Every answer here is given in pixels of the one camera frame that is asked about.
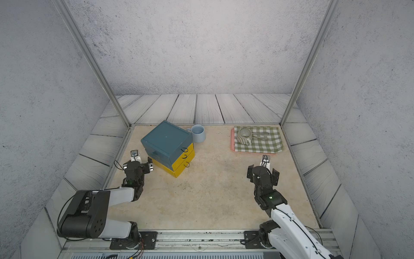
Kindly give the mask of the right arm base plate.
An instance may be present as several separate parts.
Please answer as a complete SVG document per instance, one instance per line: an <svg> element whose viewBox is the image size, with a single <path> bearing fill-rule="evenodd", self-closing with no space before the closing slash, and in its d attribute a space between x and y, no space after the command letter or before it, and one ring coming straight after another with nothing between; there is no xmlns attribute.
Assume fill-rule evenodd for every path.
<svg viewBox="0 0 414 259"><path fill-rule="evenodd" d="M245 231L244 238L240 241L246 249L280 249L281 247L288 247L290 245L287 237L280 228L270 231Z"/></svg>

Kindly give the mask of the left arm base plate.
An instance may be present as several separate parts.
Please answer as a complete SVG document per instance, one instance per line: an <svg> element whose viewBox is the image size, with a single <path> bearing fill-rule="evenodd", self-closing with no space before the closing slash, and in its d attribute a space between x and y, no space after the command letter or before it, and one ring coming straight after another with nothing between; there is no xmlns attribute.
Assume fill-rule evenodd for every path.
<svg viewBox="0 0 414 259"><path fill-rule="evenodd" d="M131 233L127 238L113 238L110 250L154 250L158 232L139 231Z"/></svg>

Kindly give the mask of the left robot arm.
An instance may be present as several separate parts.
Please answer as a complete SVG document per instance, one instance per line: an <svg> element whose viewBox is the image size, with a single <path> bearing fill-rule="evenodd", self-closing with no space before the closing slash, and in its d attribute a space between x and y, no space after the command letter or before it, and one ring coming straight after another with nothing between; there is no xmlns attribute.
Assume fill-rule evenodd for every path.
<svg viewBox="0 0 414 259"><path fill-rule="evenodd" d="M139 242L137 224L108 218L108 209L115 205L135 202L143 192L144 176L154 169L148 158L142 163L139 157L123 165L126 175L118 188L80 190L69 200L63 215L58 217L57 234L63 238L101 238Z"/></svg>

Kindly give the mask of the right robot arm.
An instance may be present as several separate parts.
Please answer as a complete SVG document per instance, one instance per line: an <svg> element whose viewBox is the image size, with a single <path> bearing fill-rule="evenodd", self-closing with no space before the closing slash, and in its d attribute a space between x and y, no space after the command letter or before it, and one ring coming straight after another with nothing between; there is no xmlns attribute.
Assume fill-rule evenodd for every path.
<svg viewBox="0 0 414 259"><path fill-rule="evenodd" d="M287 200L274 189L279 172L265 166L248 167L247 178L254 183L254 199L270 220L259 226L257 234L245 232L241 244L247 249L276 249L282 259L341 259L326 249L300 222Z"/></svg>

